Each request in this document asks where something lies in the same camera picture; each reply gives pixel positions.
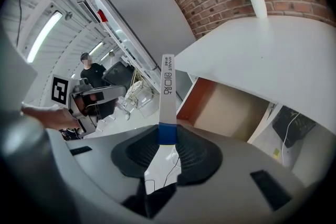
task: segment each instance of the wooden panel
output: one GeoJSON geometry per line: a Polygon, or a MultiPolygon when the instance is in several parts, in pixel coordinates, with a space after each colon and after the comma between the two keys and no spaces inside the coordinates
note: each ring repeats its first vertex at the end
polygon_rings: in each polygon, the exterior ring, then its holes
{"type": "Polygon", "coordinates": [[[208,102],[208,98],[211,96],[216,84],[214,81],[199,78],[177,114],[177,119],[189,121],[193,124],[208,102]]]}
{"type": "Polygon", "coordinates": [[[263,118],[267,105],[266,100],[217,83],[193,126],[246,142],[263,118]]]}

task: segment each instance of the white vase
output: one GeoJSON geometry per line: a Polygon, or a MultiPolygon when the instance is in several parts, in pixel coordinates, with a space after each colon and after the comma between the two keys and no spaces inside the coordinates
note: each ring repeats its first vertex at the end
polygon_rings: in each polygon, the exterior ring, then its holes
{"type": "Polygon", "coordinates": [[[267,17],[265,0],[251,0],[251,3],[257,18],[267,17]]]}

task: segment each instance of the black slot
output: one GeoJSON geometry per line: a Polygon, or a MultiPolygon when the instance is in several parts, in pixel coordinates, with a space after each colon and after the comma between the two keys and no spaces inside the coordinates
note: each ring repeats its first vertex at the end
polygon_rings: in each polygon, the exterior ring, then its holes
{"type": "Polygon", "coordinates": [[[250,173],[273,211],[278,210],[291,200],[288,193],[264,170],[250,173]]]}
{"type": "Polygon", "coordinates": [[[87,152],[87,151],[91,151],[92,148],[90,148],[89,146],[83,146],[83,147],[79,147],[79,148],[74,148],[72,150],[70,150],[71,154],[73,156],[87,152]]]}

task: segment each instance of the white countertop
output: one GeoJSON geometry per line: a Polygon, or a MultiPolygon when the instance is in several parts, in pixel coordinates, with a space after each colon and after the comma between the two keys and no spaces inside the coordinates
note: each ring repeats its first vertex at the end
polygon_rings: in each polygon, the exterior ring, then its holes
{"type": "Polygon", "coordinates": [[[230,20],[175,57],[176,69],[288,106],[336,134],[336,32],[291,16],[230,20]]]}

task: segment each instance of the black shirt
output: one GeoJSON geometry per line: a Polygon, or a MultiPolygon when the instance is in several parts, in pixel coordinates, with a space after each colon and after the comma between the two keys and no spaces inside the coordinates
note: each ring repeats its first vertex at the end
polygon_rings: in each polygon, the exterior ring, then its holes
{"type": "Polygon", "coordinates": [[[105,70],[106,68],[104,66],[93,63],[89,69],[83,69],[80,73],[80,77],[87,78],[94,88],[109,86],[108,83],[101,79],[105,70]]]}

